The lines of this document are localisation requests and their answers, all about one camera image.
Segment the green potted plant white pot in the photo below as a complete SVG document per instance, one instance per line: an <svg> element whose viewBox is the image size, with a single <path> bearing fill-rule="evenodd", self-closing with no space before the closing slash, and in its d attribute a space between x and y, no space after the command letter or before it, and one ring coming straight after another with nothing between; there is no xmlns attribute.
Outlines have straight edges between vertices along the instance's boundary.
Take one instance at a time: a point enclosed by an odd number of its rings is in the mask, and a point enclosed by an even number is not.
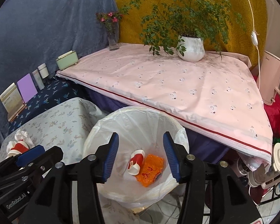
<svg viewBox="0 0 280 224"><path fill-rule="evenodd" d="M184 56L186 38L207 40L220 53L229 42L233 23L246 30L242 15L230 0L130 0L120 11L127 15L144 3L149 3L151 10L141 17L139 37L153 55L164 51Z"/></svg>

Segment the glass vase with red flowers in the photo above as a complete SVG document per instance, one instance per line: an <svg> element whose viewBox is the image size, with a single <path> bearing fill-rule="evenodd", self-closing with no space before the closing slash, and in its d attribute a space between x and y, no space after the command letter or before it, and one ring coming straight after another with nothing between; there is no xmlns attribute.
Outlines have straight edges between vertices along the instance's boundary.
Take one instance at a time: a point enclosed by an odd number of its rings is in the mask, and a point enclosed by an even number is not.
<svg viewBox="0 0 280 224"><path fill-rule="evenodd" d="M105 27L108 36L109 50L114 51L119 49L119 22L122 15L119 12L99 12L96 13L97 20Z"/></svg>

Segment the orange snack wrapper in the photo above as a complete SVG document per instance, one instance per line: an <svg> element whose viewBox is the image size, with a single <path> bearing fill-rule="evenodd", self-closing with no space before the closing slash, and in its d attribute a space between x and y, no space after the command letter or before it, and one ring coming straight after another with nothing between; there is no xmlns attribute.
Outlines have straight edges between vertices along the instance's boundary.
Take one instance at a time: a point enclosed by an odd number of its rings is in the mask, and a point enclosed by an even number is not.
<svg viewBox="0 0 280 224"><path fill-rule="evenodd" d="M149 154L145 158L139 174L136 175L136 180L140 182L142 186L148 187L157 180L160 174L162 174L163 168L164 159L159 156Z"/></svg>

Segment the mustard yellow hanging cloth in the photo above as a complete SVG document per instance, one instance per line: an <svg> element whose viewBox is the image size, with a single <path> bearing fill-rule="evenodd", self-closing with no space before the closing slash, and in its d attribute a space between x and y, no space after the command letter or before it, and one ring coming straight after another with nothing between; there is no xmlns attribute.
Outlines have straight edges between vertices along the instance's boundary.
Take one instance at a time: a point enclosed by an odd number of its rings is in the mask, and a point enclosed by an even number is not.
<svg viewBox="0 0 280 224"><path fill-rule="evenodd" d="M208 51L246 55L256 66L267 35L265 0L116 0L124 12L119 40L172 52L180 36Z"/></svg>

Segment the mint green box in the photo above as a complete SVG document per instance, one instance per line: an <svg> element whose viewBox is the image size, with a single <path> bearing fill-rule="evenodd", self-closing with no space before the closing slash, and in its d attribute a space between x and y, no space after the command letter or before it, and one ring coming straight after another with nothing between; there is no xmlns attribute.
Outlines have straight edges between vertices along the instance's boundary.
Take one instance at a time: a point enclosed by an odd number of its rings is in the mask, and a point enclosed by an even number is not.
<svg viewBox="0 0 280 224"><path fill-rule="evenodd" d="M78 63L78 56L76 51L69 51L62 54L56 59L59 70L64 70L74 64Z"/></svg>

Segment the navy floral cloth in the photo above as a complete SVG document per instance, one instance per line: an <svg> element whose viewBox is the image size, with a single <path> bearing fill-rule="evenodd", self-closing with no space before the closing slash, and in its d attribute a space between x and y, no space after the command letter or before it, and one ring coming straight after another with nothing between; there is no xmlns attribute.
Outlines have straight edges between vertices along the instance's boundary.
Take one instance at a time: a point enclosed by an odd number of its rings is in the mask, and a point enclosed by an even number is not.
<svg viewBox="0 0 280 224"><path fill-rule="evenodd" d="M59 77L53 78L49 85L27 102L25 109L9 124L8 133L14 132L50 108L76 97L89 100L88 93L83 86Z"/></svg>

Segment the red white paper cup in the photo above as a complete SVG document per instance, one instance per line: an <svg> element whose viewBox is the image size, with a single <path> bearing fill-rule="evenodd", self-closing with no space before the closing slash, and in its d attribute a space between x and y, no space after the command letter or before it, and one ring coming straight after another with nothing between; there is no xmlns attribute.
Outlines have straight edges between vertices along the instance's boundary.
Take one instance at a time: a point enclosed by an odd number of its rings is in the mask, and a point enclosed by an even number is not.
<svg viewBox="0 0 280 224"><path fill-rule="evenodd" d="M130 155L127 172L130 175L138 175L145 159L145 152L142 149L134 151Z"/></svg>

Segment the calendar on wooden stand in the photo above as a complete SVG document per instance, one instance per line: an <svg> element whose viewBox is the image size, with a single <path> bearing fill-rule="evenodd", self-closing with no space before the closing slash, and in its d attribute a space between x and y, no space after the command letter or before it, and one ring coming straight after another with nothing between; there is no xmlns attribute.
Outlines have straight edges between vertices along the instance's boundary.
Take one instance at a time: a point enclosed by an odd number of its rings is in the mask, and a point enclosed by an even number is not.
<svg viewBox="0 0 280 224"><path fill-rule="evenodd" d="M1 95L0 100L7 111L8 122L14 119L22 112L26 104L15 83L12 83Z"/></svg>

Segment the white cosmetic jar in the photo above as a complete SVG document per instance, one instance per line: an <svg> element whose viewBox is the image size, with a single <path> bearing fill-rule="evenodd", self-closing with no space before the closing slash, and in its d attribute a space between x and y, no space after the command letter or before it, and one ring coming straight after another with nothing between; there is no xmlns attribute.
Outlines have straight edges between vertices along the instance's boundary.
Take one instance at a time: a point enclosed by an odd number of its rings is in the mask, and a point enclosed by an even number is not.
<svg viewBox="0 0 280 224"><path fill-rule="evenodd" d="M38 66L38 71L43 79L49 77L49 72L45 63Z"/></svg>

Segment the white cosmetic tube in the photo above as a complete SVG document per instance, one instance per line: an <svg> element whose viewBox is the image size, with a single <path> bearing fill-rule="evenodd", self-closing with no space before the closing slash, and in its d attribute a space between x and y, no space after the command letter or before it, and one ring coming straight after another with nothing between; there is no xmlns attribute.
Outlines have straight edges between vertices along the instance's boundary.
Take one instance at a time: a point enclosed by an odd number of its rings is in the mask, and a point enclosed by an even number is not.
<svg viewBox="0 0 280 224"><path fill-rule="evenodd" d="M34 79L35 79L35 81L36 81L36 83L37 83L37 86L39 87L39 90L44 89L45 86L44 86L44 83L43 83L43 81L42 81L42 78L41 78L41 76L40 76L40 74L39 74L39 71L36 69L36 70L34 70L34 71L32 72L32 74L33 74Z"/></svg>

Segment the white crumpled tissue back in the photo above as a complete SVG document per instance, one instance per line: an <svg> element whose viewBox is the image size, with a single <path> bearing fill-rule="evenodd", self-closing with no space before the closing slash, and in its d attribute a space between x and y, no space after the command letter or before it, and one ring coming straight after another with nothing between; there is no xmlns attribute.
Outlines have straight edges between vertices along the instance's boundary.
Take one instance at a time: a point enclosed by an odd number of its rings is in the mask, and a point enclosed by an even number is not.
<svg viewBox="0 0 280 224"><path fill-rule="evenodd" d="M27 131L18 130L14 135L15 141L28 149L35 147Z"/></svg>

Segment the pink white appliance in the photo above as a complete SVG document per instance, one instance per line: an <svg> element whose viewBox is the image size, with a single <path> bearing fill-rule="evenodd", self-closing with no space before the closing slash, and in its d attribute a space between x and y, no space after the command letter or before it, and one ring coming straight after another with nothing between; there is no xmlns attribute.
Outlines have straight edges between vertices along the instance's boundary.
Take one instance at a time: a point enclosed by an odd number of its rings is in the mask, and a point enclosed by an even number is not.
<svg viewBox="0 0 280 224"><path fill-rule="evenodd" d="M275 97L280 96L280 58L265 51L256 81L259 92L266 105L272 105Z"/></svg>

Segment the purple card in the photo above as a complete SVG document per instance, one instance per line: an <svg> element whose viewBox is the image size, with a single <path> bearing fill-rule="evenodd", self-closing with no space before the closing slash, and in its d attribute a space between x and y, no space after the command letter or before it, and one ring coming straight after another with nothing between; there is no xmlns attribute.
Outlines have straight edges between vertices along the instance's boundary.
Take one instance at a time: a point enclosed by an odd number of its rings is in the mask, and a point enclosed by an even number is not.
<svg viewBox="0 0 280 224"><path fill-rule="evenodd" d="M24 103L29 102L37 94L37 89L29 73L17 82L17 86Z"/></svg>

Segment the white trash bin with liner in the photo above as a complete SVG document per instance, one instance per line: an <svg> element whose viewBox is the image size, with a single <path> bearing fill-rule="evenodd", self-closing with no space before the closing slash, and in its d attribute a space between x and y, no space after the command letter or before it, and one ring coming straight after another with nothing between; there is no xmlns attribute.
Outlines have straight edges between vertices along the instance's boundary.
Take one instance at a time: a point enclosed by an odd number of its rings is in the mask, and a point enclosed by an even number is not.
<svg viewBox="0 0 280 224"><path fill-rule="evenodd" d="M111 176L97 186L98 192L117 201L123 207L139 211L160 201L178 182L173 178L163 147L163 135L169 132L173 141L189 149L186 130L165 113L142 107L121 108L99 120L90 131L83 148L83 156L94 154L98 147L109 142L113 133L119 137L119 147ZM142 154L164 160L157 179L144 187L129 173L130 161Z"/></svg>

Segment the blue hanging blanket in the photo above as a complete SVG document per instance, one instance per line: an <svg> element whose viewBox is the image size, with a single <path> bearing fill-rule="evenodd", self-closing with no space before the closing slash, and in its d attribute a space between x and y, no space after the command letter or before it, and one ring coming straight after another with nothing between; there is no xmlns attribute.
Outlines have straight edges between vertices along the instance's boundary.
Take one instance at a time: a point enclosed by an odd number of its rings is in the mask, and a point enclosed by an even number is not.
<svg viewBox="0 0 280 224"><path fill-rule="evenodd" d="M105 48L107 33L96 14L116 9L115 0L6 0L0 8L0 94L41 64L53 74L57 57L70 50L84 57ZM0 144L7 132L0 101Z"/></svg>

